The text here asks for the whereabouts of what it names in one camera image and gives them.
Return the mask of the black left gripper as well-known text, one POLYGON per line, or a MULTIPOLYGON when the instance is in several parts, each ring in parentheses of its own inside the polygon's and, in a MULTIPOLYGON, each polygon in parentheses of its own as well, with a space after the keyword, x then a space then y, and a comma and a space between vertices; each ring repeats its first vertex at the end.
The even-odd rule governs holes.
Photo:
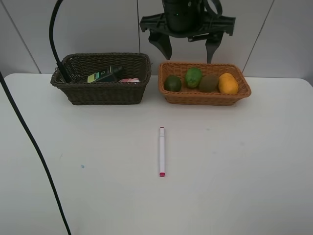
POLYGON ((150 30, 149 43, 154 45, 165 57, 170 60, 172 56, 172 46, 170 38, 187 38, 190 42, 206 40, 207 63, 212 62, 216 50, 219 48, 223 34, 233 35, 234 17, 221 16, 213 18, 208 12, 204 13, 203 23, 183 32, 175 32, 169 28, 165 13, 142 17, 139 26, 141 31, 150 30))

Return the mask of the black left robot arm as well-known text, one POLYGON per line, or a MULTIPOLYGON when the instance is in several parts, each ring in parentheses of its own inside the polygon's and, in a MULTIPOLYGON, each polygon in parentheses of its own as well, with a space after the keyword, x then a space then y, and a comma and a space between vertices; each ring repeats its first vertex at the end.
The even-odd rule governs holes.
POLYGON ((164 12, 142 17, 140 29, 149 30, 149 43, 167 60, 172 56, 170 37, 186 38, 189 42, 205 40, 206 61, 210 64, 223 35, 233 35, 236 21, 235 17, 223 15, 219 0, 212 3, 215 11, 207 0, 163 0, 164 12))

